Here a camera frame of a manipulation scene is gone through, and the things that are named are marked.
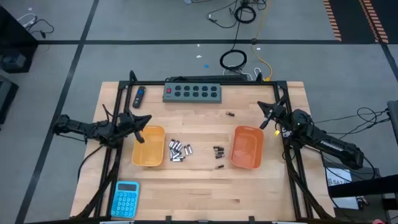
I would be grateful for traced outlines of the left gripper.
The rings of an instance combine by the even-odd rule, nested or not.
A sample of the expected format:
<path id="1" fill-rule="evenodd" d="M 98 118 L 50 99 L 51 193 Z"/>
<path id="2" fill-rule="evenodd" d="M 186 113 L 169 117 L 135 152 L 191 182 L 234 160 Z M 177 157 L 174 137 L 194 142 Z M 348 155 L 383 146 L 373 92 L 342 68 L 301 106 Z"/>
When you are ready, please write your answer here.
<path id="1" fill-rule="evenodd" d="M 144 129 L 146 124 L 152 118 L 151 115 L 136 116 L 130 111 L 124 112 L 119 115 L 119 133 L 122 137 L 127 137 L 130 134 L 134 134 L 139 143 L 144 143 L 145 140 L 141 136 L 140 132 Z"/>

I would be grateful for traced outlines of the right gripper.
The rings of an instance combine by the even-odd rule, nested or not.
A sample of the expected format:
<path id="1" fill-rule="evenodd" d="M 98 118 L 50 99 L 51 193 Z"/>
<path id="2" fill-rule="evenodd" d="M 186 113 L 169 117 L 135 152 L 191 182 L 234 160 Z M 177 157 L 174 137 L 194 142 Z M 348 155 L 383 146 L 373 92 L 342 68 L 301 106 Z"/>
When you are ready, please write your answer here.
<path id="1" fill-rule="evenodd" d="M 265 120 L 260 125 L 260 129 L 264 129 L 270 120 L 275 121 L 277 124 L 281 125 L 283 128 L 287 127 L 286 117 L 287 111 L 284 104 L 287 102 L 287 95 L 283 95 L 282 98 L 277 103 L 264 103 L 258 101 L 257 104 L 264 113 Z"/>

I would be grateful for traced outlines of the yellow plastic bin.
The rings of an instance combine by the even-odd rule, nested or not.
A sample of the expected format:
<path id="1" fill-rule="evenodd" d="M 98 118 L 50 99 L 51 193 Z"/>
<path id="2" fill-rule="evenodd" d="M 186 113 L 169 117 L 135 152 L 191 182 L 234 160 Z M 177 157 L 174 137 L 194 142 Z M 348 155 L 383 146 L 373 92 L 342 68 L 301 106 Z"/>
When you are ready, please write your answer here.
<path id="1" fill-rule="evenodd" d="M 140 132 L 144 143 L 134 142 L 132 163 L 135 166 L 156 167 L 161 165 L 164 156 L 165 130 L 161 126 L 146 126 Z"/>

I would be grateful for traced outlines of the black remote control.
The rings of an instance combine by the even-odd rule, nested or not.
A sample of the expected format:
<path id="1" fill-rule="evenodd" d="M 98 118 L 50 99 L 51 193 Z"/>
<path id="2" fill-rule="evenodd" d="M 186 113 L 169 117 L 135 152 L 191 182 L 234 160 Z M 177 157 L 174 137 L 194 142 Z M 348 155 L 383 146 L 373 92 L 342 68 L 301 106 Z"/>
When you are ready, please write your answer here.
<path id="1" fill-rule="evenodd" d="M 136 92 L 136 95 L 134 97 L 134 101 L 133 101 L 133 104 L 132 104 L 133 108 L 139 108 L 140 107 L 141 102 L 142 102 L 143 97 L 144 97 L 144 94 L 145 94 L 145 91 L 146 91 L 145 86 L 140 86 L 137 89 L 137 92 Z"/>

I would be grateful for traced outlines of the grey metal power strip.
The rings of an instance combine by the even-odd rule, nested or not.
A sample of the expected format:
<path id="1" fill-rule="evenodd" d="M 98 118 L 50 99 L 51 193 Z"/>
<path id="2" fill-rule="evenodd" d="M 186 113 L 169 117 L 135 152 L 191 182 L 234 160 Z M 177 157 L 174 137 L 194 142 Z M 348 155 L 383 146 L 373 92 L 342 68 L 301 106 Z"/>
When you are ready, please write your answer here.
<path id="1" fill-rule="evenodd" d="M 164 103 L 217 103 L 222 102 L 218 83 L 166 83 Z"/>

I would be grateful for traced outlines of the orange plastic bin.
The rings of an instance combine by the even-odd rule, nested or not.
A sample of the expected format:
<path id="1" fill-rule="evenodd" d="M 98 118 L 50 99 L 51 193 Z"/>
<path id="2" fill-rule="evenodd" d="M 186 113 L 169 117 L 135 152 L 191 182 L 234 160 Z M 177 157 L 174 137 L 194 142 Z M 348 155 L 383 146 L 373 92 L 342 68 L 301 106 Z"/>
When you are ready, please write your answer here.
<path id="1" fill-rule="evenodd" d="M 257 169 L 261 166 L 264 133 L 259 128 L 237 126 L 230 160 L 234 166 Z"/>

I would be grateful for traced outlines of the long black power strip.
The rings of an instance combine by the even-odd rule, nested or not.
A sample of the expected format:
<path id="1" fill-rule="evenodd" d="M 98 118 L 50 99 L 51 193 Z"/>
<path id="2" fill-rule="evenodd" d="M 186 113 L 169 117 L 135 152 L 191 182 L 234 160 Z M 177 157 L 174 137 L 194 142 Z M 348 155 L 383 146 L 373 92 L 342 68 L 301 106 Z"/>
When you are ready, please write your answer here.
<path id="1" fill-rule="evenodd" d="M 170 82 L 246 82 L 247 80 L 246 75 L 179 76 L 166 79 L 166 81 Z"/>

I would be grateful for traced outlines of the blue calculator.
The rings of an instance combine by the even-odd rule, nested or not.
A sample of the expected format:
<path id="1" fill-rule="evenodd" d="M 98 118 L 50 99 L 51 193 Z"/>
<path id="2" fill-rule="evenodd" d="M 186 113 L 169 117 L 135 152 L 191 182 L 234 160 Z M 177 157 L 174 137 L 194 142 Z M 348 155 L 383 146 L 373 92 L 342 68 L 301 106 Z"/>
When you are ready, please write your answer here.
<path id="1" fill-rule="evenodd" d="M 116 218 L 134 218 L 139 201 L 140 185 L 133 181 L 118 181 L 113 194 L 110 215 Z"/>

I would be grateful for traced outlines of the white paper sign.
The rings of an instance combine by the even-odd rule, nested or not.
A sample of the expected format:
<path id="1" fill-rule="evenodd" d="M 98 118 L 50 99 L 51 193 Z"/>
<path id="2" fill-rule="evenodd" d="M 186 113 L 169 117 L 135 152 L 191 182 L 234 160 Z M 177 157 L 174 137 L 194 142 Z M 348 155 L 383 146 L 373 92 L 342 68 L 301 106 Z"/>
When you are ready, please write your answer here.
<path id="1" fill-rule="evenodd" d="M 338 169 L 332 167 L 326 167 L 326 180 L 329 187 L 341 184 L 348 184 L 352 182 L 351 173 L 348 169 Z M 352 210 L 358 210 L 359 206 L 356 197 L 340 197 L 331 198 L 336 203 L 335 208 L 347 208 Z"/>

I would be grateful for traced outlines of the black mat with orange stripes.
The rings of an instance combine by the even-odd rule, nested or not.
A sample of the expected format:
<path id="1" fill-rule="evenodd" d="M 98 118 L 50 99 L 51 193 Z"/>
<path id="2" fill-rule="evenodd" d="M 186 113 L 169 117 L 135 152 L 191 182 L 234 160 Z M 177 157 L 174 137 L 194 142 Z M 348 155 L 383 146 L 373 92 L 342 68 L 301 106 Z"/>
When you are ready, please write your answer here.
<path id="1" fill-rule="evenodd" d="M 398 44 L 398 0 L 323 0 L 335 38 L 351 44 Z"/>

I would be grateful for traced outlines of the black bar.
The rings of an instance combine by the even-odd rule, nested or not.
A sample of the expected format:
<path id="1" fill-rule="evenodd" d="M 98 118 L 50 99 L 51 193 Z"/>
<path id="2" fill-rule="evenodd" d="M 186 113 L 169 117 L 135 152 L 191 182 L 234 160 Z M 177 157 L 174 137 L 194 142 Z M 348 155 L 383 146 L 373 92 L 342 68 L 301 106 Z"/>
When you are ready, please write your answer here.
<path id="1" fill-rule="evenodd" d="M 393 194 L 398 192 L 398 174 L 328 187 L 332 198 Z"/>

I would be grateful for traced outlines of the grey object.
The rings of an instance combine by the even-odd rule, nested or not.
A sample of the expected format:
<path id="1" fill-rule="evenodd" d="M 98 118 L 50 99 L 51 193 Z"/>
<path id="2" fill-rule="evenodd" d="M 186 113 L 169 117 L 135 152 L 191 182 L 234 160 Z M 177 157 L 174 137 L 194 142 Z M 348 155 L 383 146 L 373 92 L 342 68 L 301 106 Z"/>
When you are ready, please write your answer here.
<path id="1" fill-rule="evenodd" d="M 387 110 L 394 130 L 394 135 L 398 144 L 398 101 L 388 101 Z"/>

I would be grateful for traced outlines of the black box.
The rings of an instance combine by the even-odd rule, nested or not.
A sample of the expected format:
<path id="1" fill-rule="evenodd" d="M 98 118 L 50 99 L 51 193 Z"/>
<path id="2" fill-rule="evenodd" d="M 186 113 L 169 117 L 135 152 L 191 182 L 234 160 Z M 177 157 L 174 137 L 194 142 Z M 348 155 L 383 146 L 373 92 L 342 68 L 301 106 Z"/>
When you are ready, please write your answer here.
<path id="1" fill-rule="evenodd" d="M 18 89 L 18 85 L 0 75 L 0 125 L 5 122 Z"/>

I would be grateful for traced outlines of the black cabinet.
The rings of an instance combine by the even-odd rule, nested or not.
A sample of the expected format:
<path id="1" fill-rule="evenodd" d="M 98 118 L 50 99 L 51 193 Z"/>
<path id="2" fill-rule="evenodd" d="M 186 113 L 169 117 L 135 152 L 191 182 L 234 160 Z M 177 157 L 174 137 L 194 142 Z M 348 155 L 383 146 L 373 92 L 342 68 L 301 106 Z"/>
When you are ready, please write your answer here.
<path id="1" fill-rule="evenodd" d="M 37 39 L 0 6 L 0 69 L 7 73 L 27 73 L 38 44 Z"/>

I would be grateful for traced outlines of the black aluminium frame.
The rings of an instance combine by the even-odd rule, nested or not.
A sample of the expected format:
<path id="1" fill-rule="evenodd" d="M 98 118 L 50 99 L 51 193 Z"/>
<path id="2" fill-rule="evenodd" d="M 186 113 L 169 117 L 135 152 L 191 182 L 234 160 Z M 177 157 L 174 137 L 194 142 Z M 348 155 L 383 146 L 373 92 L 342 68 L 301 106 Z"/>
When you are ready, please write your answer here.
<path id="1" fill-rule="evenodd" d="M 236 82 L 222 86 L 220 104 L 164 103 L 162 81 L 136 82 L 146 95 L 137 115 L 151 114 L 152 125 L 165 130 L 166 140 L 190 144 L 193 154 L 182 162 L 172 162 L 165 151 L 161 165 L 140 167 L 132 163 L 135 138 L 125 139 L 117 150 L 100 149 L 90 141 L 89 159 L 81 170 L 71 216 L 81 213 L 101 183 L 104 170 L 119 161 L 117 180 L 133 180 L 140 185 L 135 221 L 257 221 L 314 218 L 316 213 L 287 173 L 282 157 L 284 142 L 274 136 L 274 124 L 263 130 L 261 166 L 239 168 L 230 161 L 237 126 L 258 127 L 264 116 L 258 101 L 272 103 L 284 93 L 292 109 L 308 110 L 301 82 Z M 213 146 L 224 148 L 216 159 Z"/>

